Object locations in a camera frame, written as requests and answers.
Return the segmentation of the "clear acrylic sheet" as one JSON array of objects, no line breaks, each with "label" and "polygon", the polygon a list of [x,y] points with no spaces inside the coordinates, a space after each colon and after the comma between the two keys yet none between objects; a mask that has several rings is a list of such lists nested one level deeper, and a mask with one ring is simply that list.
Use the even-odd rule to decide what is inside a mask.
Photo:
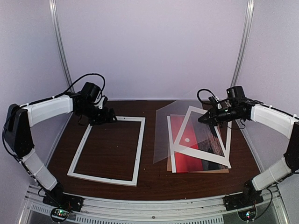
[{"label": "clear acrylic sheet", "polygon": [[202,109],[202,105],[198,101],[177,100],[156,111],[154,163],[166,159],[168,157],[168,151],[171,150],[170,125],[167,122],[167,117],[172,114],[185,116],[189,106]]}]

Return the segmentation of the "white picture frame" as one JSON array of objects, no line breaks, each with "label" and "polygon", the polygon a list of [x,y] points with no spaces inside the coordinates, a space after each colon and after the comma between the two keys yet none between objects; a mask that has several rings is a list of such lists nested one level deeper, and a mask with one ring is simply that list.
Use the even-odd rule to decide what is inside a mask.
[{"label": "white picture frame", "polygon": [[140,122],[141,123],[139,137],[138,137],[138,143],[137,143],[137,149],[136,149],[136,156],[135,156],[132,180],[125,181],[125,180],[117,180],[117,179],[103,178],[103,177],[96,177],[96,176],[91,176],[91,175],[75,173],[75,168],[77,166],[77,163],[78,163],[81,153],[83,151],[85,143],[88,139],[88,136],[92,130],[92,126],[90,124],[87,126],[87,128],[85,130],[85,133],[80,141],[80,144],[76,150],[76,153],[73,157],[73,160],[72,160],[69,170],[67,172],[67,175],[69,177],[78,178],[78,179],[87,180],[87,181],[93,181],[93,182],[122,185],[122,186],[132,186],[132,187],[137,186],[146,118],[145,117],[124,117],[124,116],[117,116],[116,118],[118,121]]}]

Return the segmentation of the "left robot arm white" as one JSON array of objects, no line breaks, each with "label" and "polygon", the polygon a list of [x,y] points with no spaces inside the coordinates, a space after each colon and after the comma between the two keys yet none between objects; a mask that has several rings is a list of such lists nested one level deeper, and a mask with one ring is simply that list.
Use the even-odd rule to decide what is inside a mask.
[{"label": "left robot arm white", "polygon": [[67,196],[58,189],[57,179],[46,168],[35,151],[31,127],[50,118],[75,113],[88,118],[90,125],[101,125],[117,121],[113,109],[104,107],[107,98],[99,103],[86,93],[68,92],[60,97],[51,97],[37,103],[10,105],[7,120],[3,127],[2,139],[14,152],[13,157],[41,184],[49,193],[49,200],[57,207],[67,203]]}]

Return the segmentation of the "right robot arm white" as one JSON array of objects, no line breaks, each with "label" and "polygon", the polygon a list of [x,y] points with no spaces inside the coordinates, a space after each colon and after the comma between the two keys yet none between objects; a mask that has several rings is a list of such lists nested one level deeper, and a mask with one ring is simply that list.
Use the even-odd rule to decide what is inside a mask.
[{"label": "right robot arm white", "polygon": [[261,191],[299,170],[299,120],[295,116],[273,107],[243,102],[223,109],[212,108],[199,117],[198,122],[217,126],[223,122],[237,119],[251,120],[262,124],[289,140],[282,159],[250,181],[254,189],[249,188],[240,194],[240,203],[249,206],[257,199],[257,191]]}]

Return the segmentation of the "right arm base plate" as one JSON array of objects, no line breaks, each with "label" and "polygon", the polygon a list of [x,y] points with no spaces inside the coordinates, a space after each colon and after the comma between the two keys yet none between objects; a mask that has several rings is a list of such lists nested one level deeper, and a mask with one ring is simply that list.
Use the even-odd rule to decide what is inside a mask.
[{"label": "right arm base plate", "polygon": [[243,186],[243,192],[235,195],[226,195],[223,202],[226,211],[238,210],[241,208],[253,206],[263,202],[262,191],[256,190],[252,181],[246,181]]}]

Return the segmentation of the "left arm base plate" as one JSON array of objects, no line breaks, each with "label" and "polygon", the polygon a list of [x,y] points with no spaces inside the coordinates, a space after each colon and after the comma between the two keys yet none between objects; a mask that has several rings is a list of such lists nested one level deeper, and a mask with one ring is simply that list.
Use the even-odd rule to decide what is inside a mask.
[{"label": "left arm base plate", "polygon": [[67,211],[81,211],[84,199],[80,196],[64,193],[64,188],[61,183],[58,183],[52,190],[47,190],[42,186],[42,190],[45,192],[45,196],[43,197],[44,204],[62,208]]}]

